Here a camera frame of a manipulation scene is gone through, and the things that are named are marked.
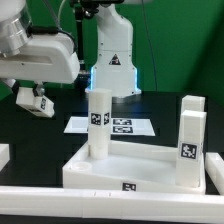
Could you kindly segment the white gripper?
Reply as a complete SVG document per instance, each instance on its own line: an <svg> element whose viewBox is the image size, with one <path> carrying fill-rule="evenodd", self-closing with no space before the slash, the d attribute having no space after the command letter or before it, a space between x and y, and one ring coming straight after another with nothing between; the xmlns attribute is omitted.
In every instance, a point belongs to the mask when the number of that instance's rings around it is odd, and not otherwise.
<svg viewBox="0 0 224 224"><path fill-rule="evenodd" d="M65 34L34 35L20 53L0 56L1 81L17 95L20 83L15 80L71 84L78 76L80 65L74 43ZM43 83L33 87L35 97L45 94Z"/></svg>

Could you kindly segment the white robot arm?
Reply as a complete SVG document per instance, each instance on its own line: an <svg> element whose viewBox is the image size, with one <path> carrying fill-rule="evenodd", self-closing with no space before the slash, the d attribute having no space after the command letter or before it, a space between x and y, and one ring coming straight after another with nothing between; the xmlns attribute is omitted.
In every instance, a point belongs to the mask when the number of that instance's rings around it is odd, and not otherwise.
<svg viewBox="0 0 224 224"><path fill-rule="evenodd" d="M139 94L132 64L133 27L116 12L117 4L138 0L74 0L85 18L97 19L97 62L90 87L107 88L118 99ZM20 80L32 80L34 98L44 95L43 84L75 81L81 60L73 37L59 27L32 24L26 0L0 0L0 80L16 92Z"/></svg>

